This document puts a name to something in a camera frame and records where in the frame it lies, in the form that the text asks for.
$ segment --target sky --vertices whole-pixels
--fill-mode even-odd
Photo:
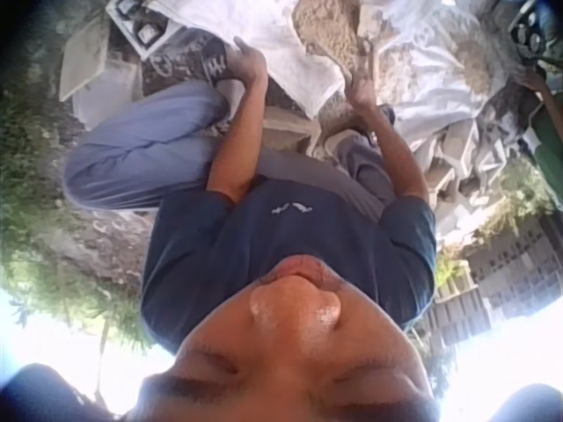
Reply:
[[[33,315],[25,329],[15,325],[6,295],[0,296],[0,381],[25,364],[39,362],[92,397],[99,338]],[[531,318],[509,320],[459,347],[457,371],[442,402],[442,421],[486,421],[521,387],[542,382],[563,390],[563,299]],[[155,347],[146,355],[108,345],[102,395],[122,414],[136,402],[144,377],[166,370],[172,356]]]

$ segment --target light blue pants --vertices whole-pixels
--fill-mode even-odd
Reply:
[[[210,85],[188,81],[134,103],[87,134],[70,152],[68,198],[93,209],[144,209],[179,189],[203,189],[221,138],[200,135],[229,104]],[[338,194],[374,222],[395,199],[383,159],[362,136],[336,151],[351,177],[308,156],[262,149],[257,173]]]

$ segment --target hand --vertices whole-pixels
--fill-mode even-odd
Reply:
[[[356,114],[377,109],[376,86],[371,78],[355,72],[352,83],[346,87],[346,98]]]
[[[235,44],[239,51],[234,48],[227,50],[227,63],[229,69],[248,88],[255,84],[267,87],[267,65],[266,58],[256,48],[250,47],[239,37],[235,37]]]
[[[534,69],[526,68],[519,70],[514,79],[522,86],[532,91],[549,90],[545,80]]]

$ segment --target lips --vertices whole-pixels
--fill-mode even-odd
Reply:
[[[278,279],[296,275],[315,285],[319,290],[337,292],[344,280],[320,259],[308,255],[295,255],[285,258],[268,274],[258,279],[261,286]]]

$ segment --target nose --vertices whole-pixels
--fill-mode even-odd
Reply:
[[[267,345],[277,350],[318,349],[340,318],[340,300],[299,276],[257,287],[250,297],[255,326]]]

